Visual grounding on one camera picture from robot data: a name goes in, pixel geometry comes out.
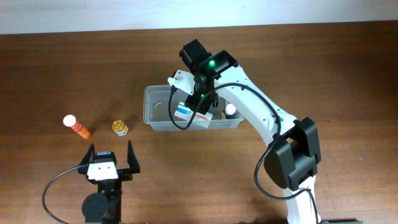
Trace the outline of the clear plastic container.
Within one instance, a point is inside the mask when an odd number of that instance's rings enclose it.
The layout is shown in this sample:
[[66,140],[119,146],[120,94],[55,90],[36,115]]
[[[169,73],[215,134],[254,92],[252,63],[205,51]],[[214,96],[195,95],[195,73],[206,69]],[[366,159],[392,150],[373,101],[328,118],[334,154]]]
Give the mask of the clear plastic container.
[[[168,109],[175,112],[179,103],[183,103],[188,94],[182,90],[177,90],[169,103],[171,86],[169,85],[152,85],[148,86],[144,92],[144,122],[152,127],[155,131],[178,131],[175,125],[184,127],[187,121],[174,117],[174,121],[170,120]],[[209,113],[213,115],[209,122],[198,122],[194,120],[190,127],[190,131],[208,130],[208,129],[234,129],[244,120],[244,116],[240,112],[235,112],[233,119],[223,119],[221,112],[225,109],[228,102],[219,97],[218,106],[210,107]]]

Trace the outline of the small gold lid balm jar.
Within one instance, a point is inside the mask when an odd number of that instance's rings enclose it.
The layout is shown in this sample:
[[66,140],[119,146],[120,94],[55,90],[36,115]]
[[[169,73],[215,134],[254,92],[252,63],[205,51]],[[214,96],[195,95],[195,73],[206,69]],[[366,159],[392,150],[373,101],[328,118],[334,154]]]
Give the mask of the small gold lid balm jar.
[[112,129],[118,136],[125,136],[128,132],[128,127],[124,121],[116,120],[112,123]]

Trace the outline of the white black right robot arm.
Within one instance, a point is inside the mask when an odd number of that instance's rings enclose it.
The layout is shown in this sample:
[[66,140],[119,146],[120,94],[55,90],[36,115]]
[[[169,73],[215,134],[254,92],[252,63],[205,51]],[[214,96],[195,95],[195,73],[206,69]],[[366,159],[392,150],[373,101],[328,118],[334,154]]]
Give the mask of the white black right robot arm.
[[218,98],[235,106],[267,146],[254,169],[256,187],[267,197],[286,202],[289,223],[321,223],[314,191],[322,159],[315,122],[309,117],[298,120],[277,106],[225,50],[211,54],[195,39],[179,56],[189,69],[175,84],[188,93],[185,106],[201,114]]

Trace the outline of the white blue medicine box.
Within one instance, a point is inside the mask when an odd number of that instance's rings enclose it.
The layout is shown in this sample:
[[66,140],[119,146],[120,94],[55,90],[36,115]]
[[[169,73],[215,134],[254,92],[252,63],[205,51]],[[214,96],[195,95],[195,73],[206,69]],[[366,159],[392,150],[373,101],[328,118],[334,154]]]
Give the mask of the white blue medicine box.
[[[185,121],[189,121],[192,115],[193,111],[190,108],[186,107],[182,102],[178,104],[177,109],[174,112],[175,117]],[[199,112],[196,112],[192,124],[197,124],[204,128],[208,128],[212,118],[213,115],[211,113],[201,114]]]

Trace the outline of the orange tablet tube white cap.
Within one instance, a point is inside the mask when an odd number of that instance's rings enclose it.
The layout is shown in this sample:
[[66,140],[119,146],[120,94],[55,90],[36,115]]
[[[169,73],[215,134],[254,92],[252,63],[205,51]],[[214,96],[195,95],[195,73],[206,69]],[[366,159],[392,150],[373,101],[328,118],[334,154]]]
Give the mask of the orange tablet tube white cap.
[[79,134],[83,139],[89,139],[91,137],[91,133],[72,114],[68,114],[63,118],[63,124],[74,130],[74,132]]

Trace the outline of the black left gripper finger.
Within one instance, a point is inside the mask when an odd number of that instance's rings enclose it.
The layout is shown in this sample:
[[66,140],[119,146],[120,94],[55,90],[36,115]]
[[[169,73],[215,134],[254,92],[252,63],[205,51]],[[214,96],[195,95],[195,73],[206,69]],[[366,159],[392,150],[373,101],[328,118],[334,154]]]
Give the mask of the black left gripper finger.
[[127,144],[127,163],[129,164],[129,168],[132,174],[138,174],[141,172],[141,167],[134,153],[132,142],[130,139],[128,140]]
[[94,144],[90,144],[87,153],[79,163],[80,166],[88,165],[92,163],[95,159],[95,146]]

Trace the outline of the dark bottle white cap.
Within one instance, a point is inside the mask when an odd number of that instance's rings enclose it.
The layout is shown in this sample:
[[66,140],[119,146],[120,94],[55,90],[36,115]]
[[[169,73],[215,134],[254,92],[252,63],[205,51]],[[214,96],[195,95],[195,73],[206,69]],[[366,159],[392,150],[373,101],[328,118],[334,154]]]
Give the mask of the dark bottle white cap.
[[226,104],[225,108],[221,112],[221,118],[222,119],[234,119],[234,115],[236,112],[237,112],[236,107],[233,104],[228,103],[228,104]]

